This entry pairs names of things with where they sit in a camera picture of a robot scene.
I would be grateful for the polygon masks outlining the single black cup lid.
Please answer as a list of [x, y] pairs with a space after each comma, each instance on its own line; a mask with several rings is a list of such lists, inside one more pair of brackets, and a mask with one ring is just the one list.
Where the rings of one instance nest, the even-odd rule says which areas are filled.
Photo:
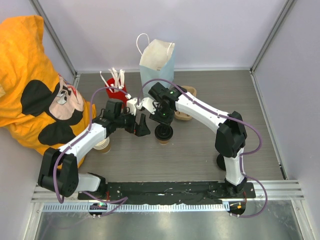
[[170, 125], [159, 124], [154, 135], [159, 141], [169, 141], [173, 136], [173, 128]]

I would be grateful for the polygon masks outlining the single brown paper cup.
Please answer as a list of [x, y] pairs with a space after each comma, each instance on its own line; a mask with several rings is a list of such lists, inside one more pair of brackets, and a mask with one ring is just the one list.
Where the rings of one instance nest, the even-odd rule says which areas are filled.
[[162, 140], [162, 139], [159, 139], [158, 142], [161, 144], [161, 145], [166, 145], [169, 143], [169, 139], [168, 140]]

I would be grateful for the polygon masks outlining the light blue paper bag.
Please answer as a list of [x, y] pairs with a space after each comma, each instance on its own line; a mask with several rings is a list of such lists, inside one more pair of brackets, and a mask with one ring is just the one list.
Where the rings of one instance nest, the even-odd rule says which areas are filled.
[[[140, 49], [139, 39], [147, 38], [147, 47]], [[141, 84], [145, 89], [151, 87], [147, 81], [152, 79], [174, 80], [175, 68], [175, 46], [174, 42], [166, 42], [158, 39], [150, 40], [148, 34], [141, 33], [136, 38], [136, 47], [140, 53], [139, 72]]]

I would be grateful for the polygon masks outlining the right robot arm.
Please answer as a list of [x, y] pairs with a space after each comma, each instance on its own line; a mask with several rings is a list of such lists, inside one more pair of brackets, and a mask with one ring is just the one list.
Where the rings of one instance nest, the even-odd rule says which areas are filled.
[[154, 130], [158, 141], [167, 143], [172, 138], [171, 123], [176, 112], [198, 120], [215, 133], [215, 149], [219, 153], [216, 161], [226, 173], [226, 193], [233, 198], [242, 194], [247, 182], [241, 173], [244, 165], [240, 162], [247, 138], [245, 126], [241, 123], [242, 116], [236, 111], [229, 114], [217, 110], [180, 86], [169, 89], [157, 82], [148, 93], [154, 99], [154, 112], [149, 118], [158, 123]]

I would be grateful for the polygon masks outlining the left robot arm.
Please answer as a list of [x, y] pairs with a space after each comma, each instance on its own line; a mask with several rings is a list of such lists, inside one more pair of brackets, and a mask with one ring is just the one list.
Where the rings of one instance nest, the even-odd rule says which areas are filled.
[[81, 134], [58, 149], [48, 148], [42, 158], [38, 185], [67, 198], [75, 192], [89, 192], [100, 200], [107, 192], [105, 179], [93, 173], [80, 174], [78, 164], [97, 144], [106, 140], [116, 129], [125, 129], [138, 137], [151, 132], [142, 114], [136, 122], [136, 113], [143, 109], [145, 100], [132, 98], [124, 104], [108, 100], [102, 114], [92, 120]]

